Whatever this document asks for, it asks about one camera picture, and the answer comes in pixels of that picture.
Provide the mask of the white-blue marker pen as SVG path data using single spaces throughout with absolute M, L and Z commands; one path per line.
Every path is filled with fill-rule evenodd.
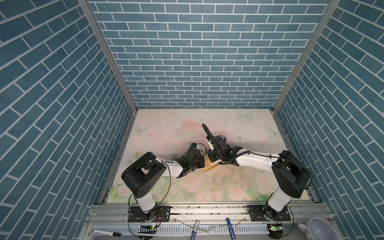
M 195 240 L 199 225 L 200 225 L 200 221 L 196 221 L 191 233 L 190 240 Z

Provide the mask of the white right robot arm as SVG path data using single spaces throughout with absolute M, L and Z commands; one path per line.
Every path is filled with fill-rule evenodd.
M 311 171 L 289 151 L 264 154 L 241 147 L 232 148 L 222 136 L 207 136 L 206 141 L 210 147 L 208 156 L 213 163 L 250 167 L 274 174 L 278 187 L 263 207 L 264 215 L 270 221 L 277 221 L 286 214 L 287 204 L 300 198 L 312 183 Z

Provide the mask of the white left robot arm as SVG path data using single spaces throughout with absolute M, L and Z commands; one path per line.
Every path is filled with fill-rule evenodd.
M 131 190 L 137 206 L 130 210 L 132 222 L 151 222 L 163 214 L 158 207 L 151 189 L 161 177 L 183 178 L 196 169 L 205 167 L 205 153 L 198 148 L 189 148 L 180 158 L 165 161 L 147 152 L 125 169 L 121 179 Z

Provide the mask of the blue marker pen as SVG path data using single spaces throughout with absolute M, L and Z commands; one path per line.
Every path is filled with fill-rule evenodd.
M 236 235 L 235 235 L 235 232 L 234 232 L 234 228 L 233 228 L 233 225 L 230 221 L 229 218 L 226 218 L 226 222 L 227 222 L 227 226 L 228 226 L 228 230 L 229 230 L 229 233 L 230 233 L 230 236 L 231 236 L 231 240 L 236 240 Z

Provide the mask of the aluminium left corner post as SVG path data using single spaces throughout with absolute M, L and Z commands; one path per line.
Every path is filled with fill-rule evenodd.
M 79 5 L 95 35 L 95 38 L 97 39 L 106 59 L 107 59 L 107 62 L 108 64 L 110 65 L 111 67 L 111 70 L 113 71 L 115 77 L 116 77 L 116 80 L 119 84 L 119 86 L 121 87 L 124 95 L 125 95 L 125 98 L 127 99 L 127 102 L 129 104 L 129 106 L 131 107 L 131 109 L 133 110 L 133 113 L 136 114 L 138 109 L 134 103 L 134 100 L 133 98 L 131 97 L 130 93 L 129 93 L 129 90 L 127 88 L 127 85 L 126 85 L 126 82 L 120 72 L 120 69 L 116 63 L 116 60 L 112 54 L 112 51 L 108 45 L 108 42 L 103 34 L 103 31 L 99 25 L 99 22 L 96 18 L 96 15 L 91 7 L 91 4 L 89 1 L 86 1 L 86 0 L 78 0 L 79 2 Z

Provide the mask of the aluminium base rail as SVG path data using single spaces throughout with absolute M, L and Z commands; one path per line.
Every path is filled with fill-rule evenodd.
M 288 212 L 277 221 L 266 219 L 263 202 L 165 203 L 163 214 L 151 222 L 129 220 L 133 205 L 95 205 L 80 234 L 82 240 L 188 240 L 196 221 L 200 221 L 196 239 L 228 240 L 229 218 L 239 240 L 304 240 L 306 235 L 298 224 L 318 217 L 336 230 L 335 221 L 324 203 L 292 201 Z M 121 233 L 121 237 L 93 234 L 94 229 Z

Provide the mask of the aluminium corner post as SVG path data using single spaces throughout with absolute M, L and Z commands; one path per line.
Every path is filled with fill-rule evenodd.
M 298 61 L 296 65 L 293 67 L 293 70 L 288 77 L 284 87 L 282 88 L 281 93 L 279 94 L 276 102 L 274 103 L 274 106 L 272 108 L 272 113 L 277 114 L 279 108 L 281 107 L 285 97 L 287 96 L 289 90 L 293 86 L 294 82 L 296 81 L 296 78 L 298 77 L 300 71 L 302 70 L 304 64 L 306 63 L 307 59 L 309 58 L 312 50 L 314 49 L 316 43 L 320 39 L 320 36 L 322 35 L 323 31 L 325 30 L 328 22 L 330 21 L 331 17 L 333 16 L 334 12 L 336 11 L 337 7 L 339 6 L 341 0 L 331 0 L 325 7 L 325 10 L 317 23 L 316 27 L 314 28 L 313 33 L 311 34 L 311 37 L 309 38 L 307 44 L 304 47 L 304 50 L 300 57 L 298 58 Z
M 108 42 L 103 34 L 103 31 L 99 25 L 99 22 L 96 18 L 96 15 L 91 7 L 91 4 L 89 1 L 86 1 L 86 0 L 78 0 L 79 2 L 79 5 L 95 35 L 95 38 L 97 39 L 106 59 L 107 59 L 107 62 L 108 64 L 110 65 L 111 67 L 111 70 L 113 71 L 115 77 L 116 77 L 116 80 L 119 84 L 119 86 L 121 87 L 124 95 L 125 95 L 125 98 L 127 99 L 127 102 L 129 104 L 129 106 L 131 107 L 131 109 L 133 110 L 133 113 L 136 114 L 138 109 L 134 103 L 134 100 L 133 98 L 131 97 L 130 93 L 129 93 L 129 90 L 127 88 L 127 85 L 126 85 L 126 82 L 120 72 L 120 69 L 116 63 L 116 60 L 112 54 L 112 51 L 108 45 Z

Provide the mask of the brown paper envelope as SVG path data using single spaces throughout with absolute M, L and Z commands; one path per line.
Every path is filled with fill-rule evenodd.
M 208 155 L 204 156 L 204 163 L 205 163 L 205 166 L 202 168 L 202 171 L 203 172 L 207 172 L 215 167 L 217 167 L 219 165 L 219 163 L 221 163 L 222 161 L 221 160 L 217 160 L 215 162 L 212 162 L 209 158 Z

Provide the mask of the white plastic cup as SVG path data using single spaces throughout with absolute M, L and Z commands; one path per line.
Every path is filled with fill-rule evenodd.
M 338 240 L 334 227 L 325 219 L 312 218 L 305 224 L 298 224 L 298 229 L 305 233 L 308 240 Z

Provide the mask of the aluminium right corner post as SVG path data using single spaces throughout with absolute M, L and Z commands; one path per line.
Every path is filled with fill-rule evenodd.
M 272 108 L 272 113 L 277 114 L 279 108 L 281 107 L 285 97 L 287 96 L 289 90 L 293 86 L 294 82 L 296 81 L 296 78 L 298 77 L 300 71 L 302 70 L 304 64 L 306 63 L 307 59 L 309 58 L 312 50 L 314 49 L 316 43 L 320 39 L 320 36 L 322 35 L 323 31 L 325 30 L 328 22 L 330 21 L 331 17 L 333 16 L 334 12 L 336 11 L 337 7 L 339 6 L 341 0 L 331 0 L 325 7 L 325 10 L 317 23 L 316 27 L 314 28 L 313 33 L 311 34 L 311 37 L 309 38 L 307 44 L 304 47 L 304 50 L 300 57 L 298 58 L 298 61 L 296 65 L 293 67 L 293 70 L 288 77 L 284 87 L 282 88 L 281 93 L 279 94 L 276 102 L 274 103 L 274 106 Z

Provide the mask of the black marker pen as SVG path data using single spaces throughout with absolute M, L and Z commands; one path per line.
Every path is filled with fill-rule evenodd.
M 112 236 L 112 237 L 121 237 L 122 234 L 121 233 L 116 233 L 116 232 L 110 232 L 110 231 L 103 231 L 103 230 L 97 230 L 97 229 L 94 229 L 92 231 L 93 234 L 97 234 L 97 235 L 106 235 L 106 236 Z

